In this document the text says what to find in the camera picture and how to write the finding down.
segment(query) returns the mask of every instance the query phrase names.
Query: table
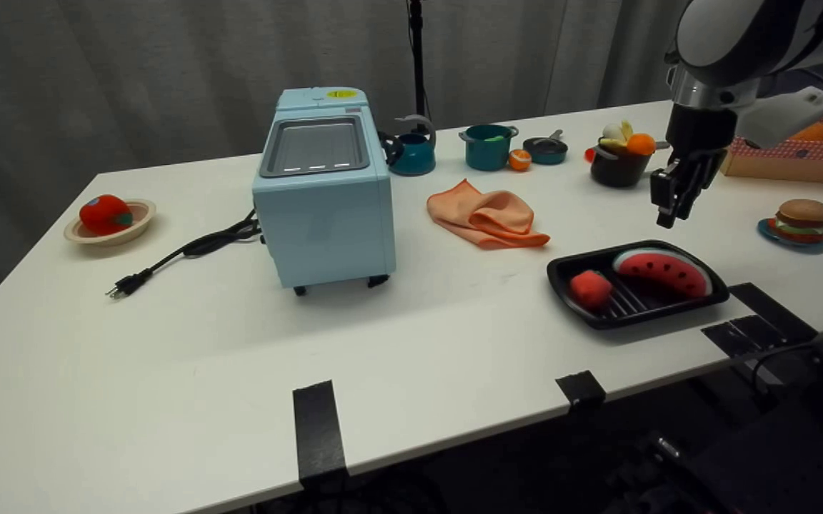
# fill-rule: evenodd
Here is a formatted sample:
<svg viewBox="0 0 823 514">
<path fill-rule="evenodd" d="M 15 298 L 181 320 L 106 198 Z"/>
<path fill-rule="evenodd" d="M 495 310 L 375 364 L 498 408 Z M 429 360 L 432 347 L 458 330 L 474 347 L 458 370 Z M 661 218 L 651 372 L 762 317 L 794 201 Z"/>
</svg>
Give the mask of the table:
<svg viewBox="0 0 823 514">
<path fill-rule="evenodd" d="M 562 130 L 565 167 L 479 174 L 441 133 L 438 171 L 395 177 L 396 273 L 295 298 L 266 245 L 239 244 L 141 273 L 249 213 L 258 155 L 99 174 L 0 287 L 0 512 L 212 512 L 301 492 L 295 388 L 332 382 L 345 468 L 375 471 L 568 412 L 555 381 L 591 372 L 608 401 L 727 365 L 699 330 L 751 315 L 728 301 L 672 320 L 595 332 L 565 315 L 545 264 L 631 241 L 669 241 L 728 287 L 757 284 L 823 330 L 823 254 L 754 234 L 788 198 L 823 185 L 717 177 L 688 223 L 654 227 L 645 190 L 589 181 L 582 150 L 605 123 L 664 135 L 669 103 L 518 121 Z M 545 251 L 479 251 L 425 218 L 425 198 L 471 181 L 509 190 L 552 234 Z M 158 204 L 126 251 L 84 254 L 64 228 L 102 191 Z"/>
</svg>

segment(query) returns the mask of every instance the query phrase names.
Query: plate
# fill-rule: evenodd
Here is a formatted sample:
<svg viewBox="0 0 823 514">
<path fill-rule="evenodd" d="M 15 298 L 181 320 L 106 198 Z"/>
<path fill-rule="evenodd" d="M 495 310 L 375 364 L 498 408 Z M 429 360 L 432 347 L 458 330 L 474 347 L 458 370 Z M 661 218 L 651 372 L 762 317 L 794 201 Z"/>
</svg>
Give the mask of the plate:
<svg viewBox="0 0 823 514">
<path fill-rule="evenodd" d="M 712 291 L 699 301 L 687 301 L 687 298 L 679 298 L 679 295 L 675 295 L 667 287 L 656 287 L 651 281 L 615 275 L 615 261 L 624 251 L 634 251 L 634 248 L 656 248 L 656 251 L 672 251 L 672 254 L 692 261 L 709 277 Z M 582 310 L 568 291 L 571 277 L 582 275 L 585 270 L 601 273 L 611 284 L 608 305 L 601 311 Z M 645 320 L 656 320 L 656 317 L 669 317 L 669 315 L 679 315 L 679 311 L 692 311 L 692 310 L 702 310 L 702 305 L 715 305 L 715 304 L 728 301 L 728 290 L 719 281 L 719 275 L 715 275 L 694 254 L 688 254 L 678 245 L 669 245 L 664 241 L 639 241 L 639 244 L 628 244 L 628 245 L 611 245 L 611 248 L 601 248 L 601 251 L 589 251 L 589 254 L 559 258 L 559 261 L 552 261 L 545 265 L 545 273 L 548 273 L 548 284 L 552 284 L 558 301 L 595 330 L 616 330 L 616 327 L 645 324 Z"/>
<path fill-rule="evenodd" d="M 78 244 L 78 245 L 121 245 L 128 244 L 135 238 L 141 238 L 151 221 L 155 221 L 155 204 L 149 201 L 126 201 L 128 213 L 132 213 L 132 227 L 115 234 L 94 234 L 89 231 L 81 221 L 71 221 L 71 227 L 66 227 L 66 241 Z"/>
</svg>

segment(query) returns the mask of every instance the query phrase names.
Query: curtain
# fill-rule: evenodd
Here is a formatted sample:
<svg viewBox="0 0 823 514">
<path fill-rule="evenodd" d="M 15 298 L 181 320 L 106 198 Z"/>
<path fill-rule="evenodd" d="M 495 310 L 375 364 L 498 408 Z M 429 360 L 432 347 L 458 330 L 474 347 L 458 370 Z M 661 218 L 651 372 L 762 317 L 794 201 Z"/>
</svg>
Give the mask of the curtain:
<svg viewBox="0 0 823 514">
<path fill-rule="evenodd" d="M 435 125 L 667 97 L 687 0 L 422 0 Z M 414 111 L 405 0 L 0 0 L 0 281 L 99 171 L 259 151 L 291 85 Z"/>
</svg>

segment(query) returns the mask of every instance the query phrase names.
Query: towel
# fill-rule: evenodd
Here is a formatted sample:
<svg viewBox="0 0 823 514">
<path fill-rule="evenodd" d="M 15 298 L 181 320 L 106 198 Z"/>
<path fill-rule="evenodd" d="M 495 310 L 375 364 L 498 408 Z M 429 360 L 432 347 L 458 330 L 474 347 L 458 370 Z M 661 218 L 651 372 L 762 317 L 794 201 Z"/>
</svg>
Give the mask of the towel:
<svg viewBox="0 0 823 514">
<path fill-rule="evenodd" d="M 429 214 L 478 248 L 542 248 L 548 234 L 531 231 L 531 208 L 511 191 L 478 191 L 468 181 L 429 198 Z"/>
</svg>

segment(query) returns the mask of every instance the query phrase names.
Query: small white plate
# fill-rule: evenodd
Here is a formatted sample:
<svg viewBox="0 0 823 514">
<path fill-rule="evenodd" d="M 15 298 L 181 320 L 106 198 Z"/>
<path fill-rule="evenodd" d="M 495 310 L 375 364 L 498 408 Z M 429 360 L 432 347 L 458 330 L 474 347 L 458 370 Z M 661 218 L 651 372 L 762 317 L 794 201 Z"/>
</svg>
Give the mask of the small white plate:
<svg viewBox="0 0 823 514">
<path fill-rule="evenodd" d="M 66 241 L 78 244 L 78 245 L 121 245 L 128 244 L 135 238 L 141 238 L 151 218 L 155 218 L 155 204 L 149 201 L 126 201 L 128 213 L 132 213 L 132 227 L 115 234 L 94 234 L 89 231 L 81 221 L 75 221 L 71 227 L 66 227 Z"/>
</svg>

